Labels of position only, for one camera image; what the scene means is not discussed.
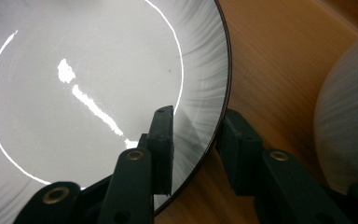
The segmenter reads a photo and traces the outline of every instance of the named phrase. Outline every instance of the wooden surface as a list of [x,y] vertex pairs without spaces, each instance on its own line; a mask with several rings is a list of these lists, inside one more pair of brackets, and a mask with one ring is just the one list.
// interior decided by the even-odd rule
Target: wooden surface
[[[358,37],[356,0],[220,0],[233,57],[229,108],[265,146],[295,154],[320,183],[313,110],[335,61]],[[236,197],[215,150],[156,223],[257,223],[253,199]]]

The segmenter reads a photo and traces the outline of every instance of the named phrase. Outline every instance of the metal screw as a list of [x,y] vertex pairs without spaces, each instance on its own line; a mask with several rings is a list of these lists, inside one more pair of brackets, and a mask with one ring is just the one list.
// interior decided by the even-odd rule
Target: metal screw
[[280,151],[273,151],[273,152],[269,153],[269,155],[270,155],[270,157],[272,157],[273,159],[275,159],[277,161],[288,161],[289,160],[289,157]]
[[69,189],[67,187],[61,186],[49,190],[43,196],[43,203],[45,204],[54,204],[59,203],[64,200],[69,195]]
[[130,161],[138,161],[144,156],[144,153],[142,151],[131,151],[127,154],[127,159]]

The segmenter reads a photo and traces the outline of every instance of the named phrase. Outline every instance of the wooden table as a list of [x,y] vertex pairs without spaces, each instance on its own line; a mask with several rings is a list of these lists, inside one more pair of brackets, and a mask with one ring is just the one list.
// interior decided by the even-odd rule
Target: wooden table
[[[336,60],[358,37],[357,0],[220,0],[233,58],[229,108],[266,148],[292,152],[325,183],[313,144],[313,110]],[[156,223],[257,223],[253,198],[231,191],[212,150]]]

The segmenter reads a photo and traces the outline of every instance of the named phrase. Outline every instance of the screw hole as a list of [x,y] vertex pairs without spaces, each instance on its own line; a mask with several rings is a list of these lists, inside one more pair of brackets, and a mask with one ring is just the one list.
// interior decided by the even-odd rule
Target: screw hole
[[275,159],[277,161],[288,161],[289,160],[289,157],[280,151],[273,151],[273,152],[269,153],[269,155],[270,155],[270,157],[272,157],[273,159]]
[[119,211],[115,214],[116,223],[127,223],[130,221],[131,212],[129,211]]
[[130,161],[138,161],[144,156],[142,151],[131,151],[127,154],[127,159]]
[[57,187],[49,190],[43,196],[43,203],[54,204],[64,200],[69,195],[69,189],[67,187]]

